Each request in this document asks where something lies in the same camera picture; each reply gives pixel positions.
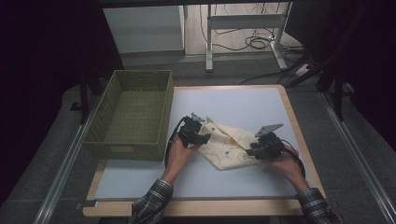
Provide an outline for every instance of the shirt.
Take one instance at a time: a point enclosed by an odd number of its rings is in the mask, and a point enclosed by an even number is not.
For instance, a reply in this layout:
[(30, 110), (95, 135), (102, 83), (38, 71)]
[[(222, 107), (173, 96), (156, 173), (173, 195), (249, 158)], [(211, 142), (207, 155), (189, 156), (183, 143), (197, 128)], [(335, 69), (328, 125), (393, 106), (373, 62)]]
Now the shirt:
[[(173, 191), (171, 184), (157, 179), (148, 193), (132, 205), (134, 215), (129, 223), (161, 223), (163, 209), (171, 201)], [(296, 197), (305, 218), (311, 223), (344, 223), (341, 217), (332, 212), (318, 189), (307, 189), (296, 194)]]

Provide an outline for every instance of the cloth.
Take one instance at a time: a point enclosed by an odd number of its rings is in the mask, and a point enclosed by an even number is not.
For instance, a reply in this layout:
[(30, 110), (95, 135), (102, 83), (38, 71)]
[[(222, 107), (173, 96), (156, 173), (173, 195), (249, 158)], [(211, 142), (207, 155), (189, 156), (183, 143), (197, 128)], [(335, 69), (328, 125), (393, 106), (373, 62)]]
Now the cloth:
[[(148, 193), (132, 205), (134, 223), (161, 223), (163, 209), (173, 195), (173, 186), (158, 179)], [(318, 189), (312, 188), (296, 194), (305, 218), (315, 224), (344, 223), (324, 201)]]
[(259, 162), (245, 151), (250, 148), (250, 143), (257, 142), (253, 133), (217, 124), (211, 118), (206, 118), (206, 121), (200, 133), (210, 133), (211, 137), (207, 144), (200, 146), (198, 152), (211, 164), (220, 170), (227, 170)]

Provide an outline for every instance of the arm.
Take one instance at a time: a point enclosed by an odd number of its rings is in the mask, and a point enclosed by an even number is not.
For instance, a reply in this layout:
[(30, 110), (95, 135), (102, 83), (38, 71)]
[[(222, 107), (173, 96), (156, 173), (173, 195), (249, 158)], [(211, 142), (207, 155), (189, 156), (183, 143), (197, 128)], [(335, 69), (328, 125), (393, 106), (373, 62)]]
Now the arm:
[[(298, 151), (286, 146), (289, 150)], [(265, 161), (278, 172), (285, 176), (297, 191), (296, 197), (299, 201), (303, 214), (311, 223), (344, 223), (343, 219), (332, 212), (320, 191), (311, 188), (301, 173), (297, 162), (288, 153), (283, 153), (279, 158)]]
[(199, 146), (185, 148), (176, 135), (171, 146), (168, 165), (148, 193), (132, 205), (132, 223), (160, 223), (163, 209), (173, 195), (173, 184)]

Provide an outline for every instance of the beige cloth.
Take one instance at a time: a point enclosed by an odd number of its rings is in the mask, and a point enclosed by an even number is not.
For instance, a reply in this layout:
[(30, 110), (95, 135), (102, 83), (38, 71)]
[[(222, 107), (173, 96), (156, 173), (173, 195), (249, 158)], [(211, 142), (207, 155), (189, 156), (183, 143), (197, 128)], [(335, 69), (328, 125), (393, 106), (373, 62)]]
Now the beige cloth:
[(211, 118), (206, 118), (206, 121), (200, 133), (211, 133), (211, 137), (198, 151), (210, 163), (220, 170), (227, 170), (259, 162), (245, 151), (250, 148), (250, 143), (257, 142), (253, 133), (217, 124)]

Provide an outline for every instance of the plastic basket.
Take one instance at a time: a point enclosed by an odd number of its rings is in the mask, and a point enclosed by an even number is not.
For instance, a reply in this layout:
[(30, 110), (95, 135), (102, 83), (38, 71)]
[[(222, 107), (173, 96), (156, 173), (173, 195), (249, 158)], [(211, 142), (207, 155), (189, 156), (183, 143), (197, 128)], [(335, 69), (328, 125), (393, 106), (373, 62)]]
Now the plastic basket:
[(163, 160), (173, 93), (171, 71), (115, 71), (82, 145), (100, 159)]

